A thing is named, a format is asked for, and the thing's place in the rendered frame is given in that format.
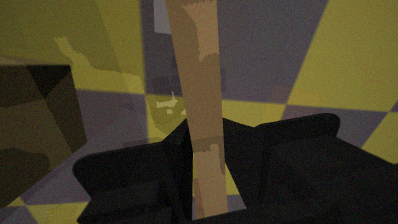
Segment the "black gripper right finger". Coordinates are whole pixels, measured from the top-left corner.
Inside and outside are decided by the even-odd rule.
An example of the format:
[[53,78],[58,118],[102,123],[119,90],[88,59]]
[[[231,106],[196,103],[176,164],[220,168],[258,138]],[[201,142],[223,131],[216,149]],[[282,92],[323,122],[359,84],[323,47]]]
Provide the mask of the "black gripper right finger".
[[337,136],[340,118],[321,113],[259,124],[223,118],[225,163],[246,208],[264,202],[271,148],[276,144],[324,135]]

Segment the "long brown wooden rail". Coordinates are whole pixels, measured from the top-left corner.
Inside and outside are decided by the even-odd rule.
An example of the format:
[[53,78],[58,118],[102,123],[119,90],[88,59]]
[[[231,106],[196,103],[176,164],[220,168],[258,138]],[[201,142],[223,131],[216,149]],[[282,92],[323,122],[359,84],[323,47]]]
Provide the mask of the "long brown wooden rail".
[[165,0],[205,217],[227,212],[217,2]]

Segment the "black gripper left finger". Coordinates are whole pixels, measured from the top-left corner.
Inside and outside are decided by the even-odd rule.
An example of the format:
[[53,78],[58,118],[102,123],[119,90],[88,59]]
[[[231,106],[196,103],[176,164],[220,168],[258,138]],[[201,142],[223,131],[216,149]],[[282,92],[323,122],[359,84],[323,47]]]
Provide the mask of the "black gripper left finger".
[[95,192],[162,180],[178,222],[192,220],[193,149],[187,118],[161,142],[83,156],[72,172],[91,198]]

